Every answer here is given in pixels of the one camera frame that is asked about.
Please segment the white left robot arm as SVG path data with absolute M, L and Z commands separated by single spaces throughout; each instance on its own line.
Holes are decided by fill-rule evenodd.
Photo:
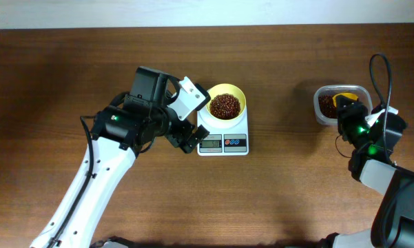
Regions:
M 132 88 L 116 95 L 85 125 L 87 149 L 74 180 L 32 247 L 89 247 L 122 177 L 156 138 L 191 153 L 209 134 L 187 120 L 210 101 L 188 77 L 140 66 Z

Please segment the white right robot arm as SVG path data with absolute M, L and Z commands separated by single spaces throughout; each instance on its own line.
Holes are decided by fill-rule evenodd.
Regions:
M 391 162 L 406 122 L 393 107 L 366 106 L 344 94 L 333 98 L 338 132 L 354 146 L 349 171 L 356 181 L 383 195 L 372 227 L 354 234 L 333 233 L 319 247 L 414 247 L 414 172 Z

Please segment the yellow plastic scoop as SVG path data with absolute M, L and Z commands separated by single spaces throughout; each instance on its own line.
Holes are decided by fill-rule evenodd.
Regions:
M 334 95 L 333 98 L 332 98 L 333 99 L 333 105 L 335 107 L 337 107 L 337 101 L 336 101 L 336 99 L 339 96 L 344 96 L 344 97 L 346 97 L 346 98 L 348 98 L 348 99 L 350 99 L 352 101 L 358 101 L 359 100 L 359 97 L 356 94 L 349 93 L 349 92 L 339 93 L 339 94 Z

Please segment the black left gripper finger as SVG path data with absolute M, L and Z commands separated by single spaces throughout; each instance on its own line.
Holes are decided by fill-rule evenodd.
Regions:
M 192 153 L 196 146 L 207 138 L 208 135 L 209 131 L 203 125 L 199 125 L 196 129 L 192 130 L 184 140 L 182 150 L 186 154 Z
M 203 100 L 203 103 L 208 103 L 211 100 L 211 97 L 209 95 L 209 92 L 203 88 L 199 83 L 195 84 L 195 87 L 199 90 L 199 92 L 205 97 L 205 100 Z

